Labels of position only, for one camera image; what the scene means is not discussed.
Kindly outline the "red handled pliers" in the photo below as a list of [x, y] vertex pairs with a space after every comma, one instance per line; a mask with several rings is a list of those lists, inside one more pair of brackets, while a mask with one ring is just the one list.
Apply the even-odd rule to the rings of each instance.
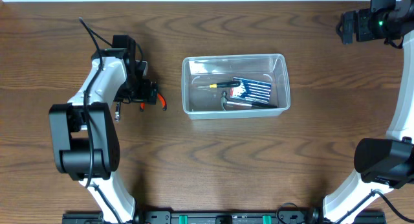
[[[165, 98], [160, 93], [157, 94], [157, 98], [160, 100], [162, 104], [162, 110], [166, 111], [168, 107], [167, 107], [167, 102]], [[145, 110], [145, 103], [140, 103], [140, 112], [144, 112], [144, 110]]]

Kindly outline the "small black handled hammer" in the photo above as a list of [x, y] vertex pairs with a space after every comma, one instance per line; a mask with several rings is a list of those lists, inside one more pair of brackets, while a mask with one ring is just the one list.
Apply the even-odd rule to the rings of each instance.
[[243, 103], [243, 102], [234, 102], [234, 101], [229, 101], [229, 99], [227, 99], [227, 92], [223, 91], [222, 95], [221, 95], [221, 108], [223, 111], [226, 111], [226, 108], [228, 106], [240, 106], [240, 107], [249, 107], [251, 109], [275, 109], [277, 108], [277, 106], [273, 106], [270, 104], [262, 104], [262, 103]]

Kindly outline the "black yellow screwdriver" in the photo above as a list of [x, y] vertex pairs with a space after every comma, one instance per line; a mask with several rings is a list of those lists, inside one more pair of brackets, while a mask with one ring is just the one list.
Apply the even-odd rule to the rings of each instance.
[[200, 85], [197, 86], [197, 89], [217, 89], [217, 88], [233, 88], [239, 87], [241, 85], [240, 81], [229, 81], [229, 82], [219, 82], [216, 84], [209, 84], [209, 85]]

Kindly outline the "precision screwdriver set case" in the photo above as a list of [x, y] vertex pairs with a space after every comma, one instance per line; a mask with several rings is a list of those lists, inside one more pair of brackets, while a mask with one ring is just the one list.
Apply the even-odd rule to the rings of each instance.
[[233, 77], [233, 81], [240, 82], [240, 86], [231, 88], [231, 98], [262, 104], [270, 102], [271, 83], [238, 77]]

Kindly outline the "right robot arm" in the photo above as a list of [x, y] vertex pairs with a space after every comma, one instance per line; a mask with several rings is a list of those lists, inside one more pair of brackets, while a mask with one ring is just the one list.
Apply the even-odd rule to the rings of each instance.
[[397, 106], [384, 139], [364, 138], [354, 153], [354, 169], [321, 208], [308, 211], [307, 223], [385, 223], [383, 213], [365, 212], [382, 198], [403, 221], [386, 193], [413, 183], [413, 0], [370, 0], [366, 9], [344, 12], [336, 26], [344, 45], [384, 40], [404, 52]]

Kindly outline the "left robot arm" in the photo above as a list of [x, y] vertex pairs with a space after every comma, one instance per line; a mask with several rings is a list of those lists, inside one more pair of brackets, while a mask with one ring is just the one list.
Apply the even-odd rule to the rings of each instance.
[[158, 85], [147, 79], [142, 49], [128, 35], [115, 35], [107, 49], [91, 57], [91, 71], [80, 90], [65, 104], [49, 110], [50, 132], [57, 170], [79, 182], [93, 196], [100, 212], [69, 212], [63, 223], [142, 223], [135, 198], [127, 191], [118, 167], [120, 143], [114, 122], [122, 104], [167, 102]]

